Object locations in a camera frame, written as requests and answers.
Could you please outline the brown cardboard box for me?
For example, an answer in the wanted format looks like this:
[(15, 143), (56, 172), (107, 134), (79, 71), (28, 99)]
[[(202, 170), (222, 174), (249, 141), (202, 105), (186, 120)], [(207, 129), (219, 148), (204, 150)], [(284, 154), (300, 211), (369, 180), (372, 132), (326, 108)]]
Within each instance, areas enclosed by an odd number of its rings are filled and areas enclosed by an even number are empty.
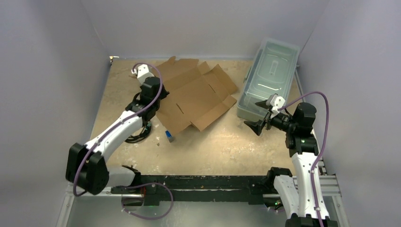
[(173, 136), (190, 125), (204, 130), (236, 103), (238, 87), (218, 64), (173, 56), (149, 70), (169, 92), (156, 116)]

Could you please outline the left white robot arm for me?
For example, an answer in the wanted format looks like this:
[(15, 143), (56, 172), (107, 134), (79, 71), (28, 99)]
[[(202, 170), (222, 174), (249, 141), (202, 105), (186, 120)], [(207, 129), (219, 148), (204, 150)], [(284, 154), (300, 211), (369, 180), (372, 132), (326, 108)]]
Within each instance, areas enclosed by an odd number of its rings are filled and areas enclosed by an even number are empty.
[(122, 186), (128, 193), (140, 190), (139, 171), (121, 166), (108, 169), (107, 160), (133, 133), (145, 127), (156, 115), (160, 101), (168, 96), (162, 80), (158, 77), (146, 78), (141, 91), (128, 104), (120, 117), (105, 131), (85, 144), (75, 143), (69, 149), (66, 180), (73, 183), (73, 193), (77, 188), (92, 195), (99, 194), (106, 187)]

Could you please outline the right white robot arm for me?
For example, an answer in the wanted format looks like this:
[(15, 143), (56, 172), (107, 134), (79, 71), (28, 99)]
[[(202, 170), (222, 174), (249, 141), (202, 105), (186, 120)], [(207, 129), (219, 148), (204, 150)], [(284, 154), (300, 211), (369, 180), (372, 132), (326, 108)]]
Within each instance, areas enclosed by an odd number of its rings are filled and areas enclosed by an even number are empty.
[(257, 102), (267, 114), (256, 122), (244, 122), (257, 135), (263, 128), (271, 127), (286, 133), (285, 144), (296, 170), (296, 180), (289, 169), (273, 167), (267, 173), (266, 188), (278, 192), (287, 215), (287, 227), (337, 227), (338, 222), (330, 217), (325, 206), (318, 175), (319, 151), (312, 134), (316, 108), (301, 102), (289, 116), (279, 111), (283, 104), (282, 97)]

